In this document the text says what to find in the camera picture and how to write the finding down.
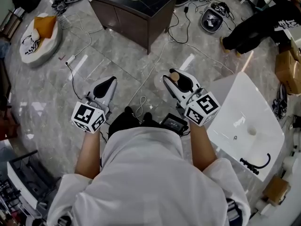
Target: orange cushion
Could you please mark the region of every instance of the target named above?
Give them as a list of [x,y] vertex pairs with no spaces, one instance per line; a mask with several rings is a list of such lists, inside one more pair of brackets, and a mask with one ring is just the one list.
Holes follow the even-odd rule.
[[41,38],[50,39],[56,23],[56,16],[35,17],[33,28],[37,29]]

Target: shoe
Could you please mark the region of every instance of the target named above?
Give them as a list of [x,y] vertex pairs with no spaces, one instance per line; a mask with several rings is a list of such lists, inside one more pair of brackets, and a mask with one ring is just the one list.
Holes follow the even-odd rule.
[[240,57],[241,57],[241,53],[239,53],[237,50],[236,50],[236,57],[237,57],[237,58],[240,58]]
[[143,116],[143,122],[146,122],[146,121],[152,121],[152,115],[150,112],[145,113]]
[[296,118],[297,118],[297,116],[294,115],[294,116],[293,116],[293,121],[292,121],[292,123],[291,123],[291,124],[289,125],[289,127],[288,127],[289,130],[292,130],[292,129],[293,129],[293,124],[296,123]]
[[128,113],[128,114],[134,114],[132,108],[129,107],[129,106],[127,106],[127,107],[124,109],[124,112],[125,112],[125,113]]
[[224,47],[224,44],[223,44],[223,42],[222,42],[223,39],[224,39],[224,37],[220,37],[220,43],[221,43],[222,49],[223,49],[224,53],[229,53],[230,50],[225,49],[225,47]]

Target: black cable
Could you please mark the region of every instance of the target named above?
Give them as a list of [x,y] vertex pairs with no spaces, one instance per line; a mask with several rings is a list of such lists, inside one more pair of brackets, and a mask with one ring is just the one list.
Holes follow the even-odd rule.
[[222,2],[222,1],[219,1],[219,0],[210,0],[209,2],[211,3],[211,1],[217,1],[217,2]]
[[229,13],[228,13],[228,14],[229,14],[229,17],[230,17],[232,20],[234,20],[234,19],[235,19],[235,17],[234,17],[234,15],[233,15],[233,13],[232,13],[232,12],[230,12],[230,11],[229,11]]
[[188,136],[189,134],[190,134],[190,131],[183,133],[182,135],[180,135],[180,137],[185,137],[185,136]]
[[[223,21],[223,22],[226,24],[226,26],[229,28],[229,26],[227,25],[227,23],[225,22],[225,20],[222,20],[222,21]],[[233,31],[233,30],[230,29],[230,28],[229,28],[229,30],[230,30],[230,31]]]
[[234,28],[236,28],[236,23],[233,21],[233,19],[231,19],[232,23],[234,23]]
[[107,140],[104,138],[103,133],[101,131],[99,131],[99,132],[102,135],[104,142],[107,144]]
[[69,65],[67,65],[68,66],[68,68],[70,69],[70,71],[71,71],[71,75],[72,75],[72,87],[73,87],[73,91],[74,91],[74,93],[76,94],[76,96],[77,96],[77,98],[79,99],[79,100],[82,100],[82,98],[80,98],[79,96],[78,96],[78,94],[75,92],[75,89],[74,89],[74,77],[73,77],[73,72],[72,72],[72,69],[69,67]]
[[179,41],[175,40],[174,37],[171,36],[171,34],[170,34],[170,32],[169,32],[169,30],[170,30],[172,27],[176,27],[176,26],[179,24],[179,18],[178,18],[178,16],[177,16],[175,13],[173,13],[173,14],[174,14],[174,15],[176,16],[176,18],[178,19],[178,22],[177,22],[176,25],[170,26],[170,27],[168,28],[168,34],[169,34],[169,36],[170,36],[175,42],[177,42],[177,43],[180,43],[180,44],[187,43],[187,42],[188,42],[188,38],[189,38],[189,36],[188,36],[188,28],[189,28],[189,25],[190,25],[191,21],[190,21],[190,19],[187,17],[187,13],[185,13],[186,18],[187,18],[188,21],[189,21],[189,24],[188,24],[188,26],[187,26],[187,40],[186,40],[186,42],[179,42]]
[[190,2],[189,4],[191,4],[191,3],[192,3],[194,6],[196,6],[196,9],[195,9],[195,12],[196,12],[196,13],[198,12],[198,8],[199,8],[199,7],[202,7],[202,6],[205,6],[205,5],[209,4],[209,2],[208,2],[208,3],[206,3],[206,4],[197,6],[197,5],[196,5],[195,3],[193,3],[193,2]]

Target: power adapter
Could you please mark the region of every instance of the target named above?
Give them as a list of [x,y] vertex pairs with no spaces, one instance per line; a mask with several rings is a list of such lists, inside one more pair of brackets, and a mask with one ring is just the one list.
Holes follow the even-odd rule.
[[72,55],[72,56],[65,62],[65,64],[66,64],[66,65],[71,64],[71,63],[73,62],[74,59],[75,59],[75,56]]

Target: cable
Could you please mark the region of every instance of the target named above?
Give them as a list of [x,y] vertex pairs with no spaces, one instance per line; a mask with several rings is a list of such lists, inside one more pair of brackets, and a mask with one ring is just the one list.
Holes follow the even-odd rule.
[[202,51],[199,50],[198,48],[196,48],[196,47],[194,47],[194,46],[192,46],[192,45],[190,45],[190,44],[188,44],[188,43],[186,43],[186,45],[188,45],[188,46],[190,46],[190,47],[196,49],[197,51],[199,51],[200,53],[202,53],[203,55],[205,55],[207,58],[210,58],[210,59],[212,59],[213,61],[215,61],[215,62],[221,64],[221,65],[222,65],[223,67],[225,67],[227,70],[231,71],[232,74],[234,74],[234,72],[233,72],[231,69],[229,69],[227,66],[225,66],[225,65],[224,65],[223,63],[221,63],[220,61],[217,61],[217,60],[215,60],[214,58],[211,58],[210,56],[208,56],[207,54],[205,54],[204,52],[202,52]]
[[138,121],[142,122],[138,117],[142,116],[143,114],[143,105],[145,104],[146,102],[146,96],[141,96],[140,99],[139,99],[139,103],[140,103],[140,106],[138,107],[138,109],[135,111],[135,117],[138,119]]
[[70,71],[71,71],[71,75],[72,75],[72,87],[73,87],[73,91],[74,91],[74,93],[76,94],[76,96],[77,96],[77,98],[79,99],[79,100],[82,100],[82,98],[80,98],[79,96],[78,96],[78,94],[75,92],[75,89],[74,89],[74,77],[73,77],[73,72],[72,72],[72,69],[69,67],[69,65],[67,65],[68,66],[68,68],[70,69]]
[[101,131],[99,131],[99,132],[102,135],[102,138],[103,138],[104,142],[107,144],[107,140],[106,140],[106,138],[104,138],[103,133]]
[[[154,65],[153,68],[150,70],[149,75],[148,75],[148,76],[146,77],[146,79],[143,81],[143,83],[141,84],[141,86],[140,86],[140,87],[137,89],[137,91],[133,94],[133,96],[132,96],[132,98],[129,100],[127,106],[131,103],[131,101],[133,100],[133,98],[135,97],[135,95],[138,93],[138,91],[141,89],[141,87],[145,84],[145,82],[146,82],[146,81],[148,80],[148,78],[150,77],[151,73],[153,72],[153,70],[155,69],[157,63],[159,62],[159,60],[160,60],[161,57],[162,57],[162,54],[163,54],[163,51],[164,51],[165,46],[166,46],[168,43],[173,43],[173,42],[176,42],[176,41],[168,41],[168,42],[165,43],[165,45],[164,45],[163,48],[162,48],[162,51],[161,51],[161,54],[160,54],[159,59],[156,61],[155,65]],[[200,53],[202,53],[203,55],[205,55],[207,58],[210,58],[210,59],[212,59],[213,61],[215,61],[215,62],[221,64],[223,67],[225,67],[227,70],[231,71],[231,72],[234,74],[234,72],[233,72],[231,69],[229,69],[227,66],[225,66],[222,62],[219,62],[219,61],[217,61],[217,60],[211,58],[210,56],[208,56],[207,54],[205,54],[204,52],[202,52],[202,51],[199,50],[198,48],[196,48],[196,47],[194,47],[194,46],[192,46],[192,45],[190,45],[190,44],[188,44],[188,43],[185,43],[185,45],[188,45],[188,46],[190,46],[190,47],[196,49],[197,51],[199,51]]]
[[235,19],[235,17],[234,17],[234,15],[233,15],[233,13],[232,13],[232,12],[230,12],[230,11],[229,11],[228,15],[229,15],[229,17],[230,17],[232,20],[234,20],[234,19]]
[[202,6],[205,6],[205,5],[207,5],[207,4],[209,4],[209,2],[208,3],[206,3],[206,4],[202,4],[202,5],[199,5],[199,6],[197,6],[195,3],[193,3],[193,2],[190,2],[189,4],[193,4],[194,6],[196,6],[196,8],[195,8],[195,12],[197,13],[198,12],[198,8],[199,7],[202,7]]
[[76,56],[79,55],[82,51],[84,51],[87,47],[89,47],[89,46],[91,45],[91,43],[92,43],[92,38],[91,38],[91,36],[90,36],[90,33],[94,33],[94,32],[101,31],[101,29],[95,30],[95,31],[92,31],[92,32],[87,32],[87,31],[84,29],[83,23],[81,22],[81,17],[80,17],[78,14],[71,14],[71,15],[68,15],[68,16],[65,17],[63,20],[67,20],[67,18],[70,17],[70,16],[72,16],[72,15],[77,15],[77,16],[79,17],[79,22],[80,22],[81,28],[80,28],[80,27],[77,27],[77,26],[74,26],[74,25],[71,25],[71,26],[69,26],[69,27],[67,27],[67,28],[64,28],[64,25],[65,25],[65,23],[66,23],[66,22],[64,22],[63,25],[62,25],[62,29],[65,30],[65,29],[72,28],[72,27],[81,29],[82,32],[86,33],[86,34],[89,36],[89,39],[90,39],[89,44],[86,45],[80,52],[78,52],[77,54],[74,55],[74,56],[76,57]]
[[[222,20],[222,21],[223,21],[223,22],[226,24],[226,26],[229,28],[229,26],[227,25],[226,21],[225,21],[225,20]],[[233,31],[233,30],[230,29],[230,28],[229,28],[229,30],[230,30],[230,31]]]
[[183,133],[183,135],[181,135],[180,137],[185,137],[185,136],[188,136],[189,134],[190,134],[190,131]]
[[129,100],[127,106],[131,103],[131,101],[133,100],[133,98],[135,97],[135,95],[138,93],[138,91],[141,89],[141,87],[145,84],[145,82],[146,82],[146,81],[148,80],[148,78],[150,77],[151,73],[153,72],[153,70],[155,69],[157,63],[159,62],[159,60],[160,60],[161,57],[162,57],[163,50],[164,50],[166,44],[171,43],[171,42],[173,42],[173,41],[168,41],[168,42],[165,43],[165,45],[163,46],[163,49],[162,49],[162,51],[161,51],[161,54],[160,54],[159,59],[156,61],[155,65],[154,65],[153,68],[150,70],[150,73],[149,73],[149,75],[146,77],[146,79],[144,80],[144,82],[141,84],[141,86],[138,88],[138,90],[134,93],[134,95],[132,96],[132,98]]
[[188,24],[188,26],[187,26],[187,40],[186,40],[185,42],[177,41],[177,40],[170,34],[170,32],[169,32],[169,30],[170,30],[172,27],[176,27],[176,26],[179,24],[179,18],[178,18],[178,16],[177,16],[175,13],[173,13],[173,14],[174,14],[174,15],[176,16],[176,18],[178,19],[178,22],[177,22],[176,25],[170,26],[170,27],[168,28],[168,34],[169,34],[169,36],[172,37],[172,39],[173,39],[175,42],[177,42],[177,43],[181,43],[181,44],[187,43],[187,42],[188,42],[188,39],[189,39],[189,36],[188,36],[188,28],[189,28],[189,25],[190,25],[191,21],[190,21],[190,19],[187,17],[187,13],[185,13],[186,18],[187,18],[188,21],[189,21],[189,24]]
[[222,2],[222,1],[219,1],[219,0],[210,0],[209,2],[211,3],[211,1],[217,1],[217,2]]
[[[61,20],[60,22],[62,22],[62,21],[64,21],[64,20],[67,21],[67,18],[70,17],[70,16],[72,16],[72,15],[77,15],[77,16],[79,17],[79,22],[80,22],[81,28],[80,28],[80,27],[77,27],[77,26],[74,26],[74,25],[71,25],[70,27],[64,28],[64,25],[65,25],[65,23],[66,23],[66,22],[64,22],[64,23],[62,24],[62,29],[65,30],[65,29],[68,29],[68,28],[71,28],[71,27],[75,27],[75,28],[81,29],[81,30],[82,30],[83,32],[85,32],[85,33],[89,36],[89,38],[90,38],[90,43],[89,43],[87,46],[85,46],[79,53],[75,54],[74,57],[76,57],[76,56],[79,55],[84,49],[86,49],[89,45],[91,45],[91,43],[92,43],[92,38],[91,38],[91,36],[90,36],[90,33],[98,32],[98,31],[100,31],[101,29],[95,30],[95,31],[92,31],[92,32],[87,32],[86,30],[84,30],[83,24],[82,24],[82,22],[81,22],[81,17],[80,17],[78,14],[71,14],[71,15],[68,15],[68,16],[66,16],[63,20]],[[74,91],[74,93],[76,94],[77,98],[78,98],[79,100],[82,100],[82,98],[80,98],[80,97],[78,96],[78,94],[75,92],[75,89],[74,89],[74,77],[73,77],[72,69],[71,69],[69,66],[68,66],[68,68],[70,69],[71,75],[72,75],[72,87],[73,87],[73,91]]]

